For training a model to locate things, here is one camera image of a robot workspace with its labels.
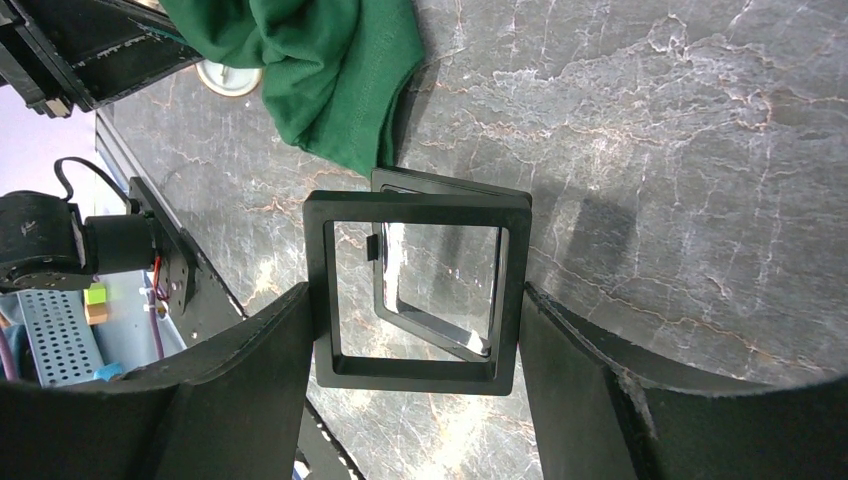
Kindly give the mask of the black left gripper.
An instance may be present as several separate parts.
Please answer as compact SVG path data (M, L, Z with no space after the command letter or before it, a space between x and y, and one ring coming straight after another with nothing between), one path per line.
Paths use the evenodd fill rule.
M1 0L1 83L50 118L102 108L200 59L156 1Z

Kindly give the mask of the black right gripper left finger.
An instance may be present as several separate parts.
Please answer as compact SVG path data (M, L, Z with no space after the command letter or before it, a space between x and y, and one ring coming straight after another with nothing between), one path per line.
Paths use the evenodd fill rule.
M287 479L313 348L308 286L112 381L1 386L5 479Z

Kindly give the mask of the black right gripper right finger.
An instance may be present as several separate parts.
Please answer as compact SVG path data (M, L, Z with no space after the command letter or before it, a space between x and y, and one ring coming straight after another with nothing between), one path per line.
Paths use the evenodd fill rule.
M520 354L547 479L843 479L847 378L738 380L625 340L527 285Z

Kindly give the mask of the black display frame box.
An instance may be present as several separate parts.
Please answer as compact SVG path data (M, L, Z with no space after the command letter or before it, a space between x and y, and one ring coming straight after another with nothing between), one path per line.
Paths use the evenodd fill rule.
M312 192L303 204L315 367L323 387L506 396L511 393L532 225L526 192L400 167L376 168L370 191ZM455 361L348 356L342 351L335 256L339 222L369 223L374 279L389 270L390 227L486 227L495 240L493 304L488 337L471 347L474 333L403 301L386 304L388 288L374 290L379 317L455 356Z

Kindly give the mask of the green fabric garment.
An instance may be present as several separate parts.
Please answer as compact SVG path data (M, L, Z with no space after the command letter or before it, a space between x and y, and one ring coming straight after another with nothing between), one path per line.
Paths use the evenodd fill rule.
M367 176L396 162L397 103L425 59L411 1L165 1L206 60L263 70L288 145Z

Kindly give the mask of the yellow sunflower brooch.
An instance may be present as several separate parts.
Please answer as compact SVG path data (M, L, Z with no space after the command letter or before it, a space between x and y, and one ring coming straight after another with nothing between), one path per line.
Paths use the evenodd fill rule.
M209 60L196 63L195 71L209 90L229 98L250 94L263 77L263 70L259 68L234 68Z

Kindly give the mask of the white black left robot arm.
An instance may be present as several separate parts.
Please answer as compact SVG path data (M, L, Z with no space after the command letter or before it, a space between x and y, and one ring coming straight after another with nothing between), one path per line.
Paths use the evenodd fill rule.
M168 16L136 1L5 1L1 82L51 118L108 106L198 59ZM139 177L122 215L83 217L72 193L1 199L1 289L82 290L98 276L156 269L155 291L184 312L197 253Z

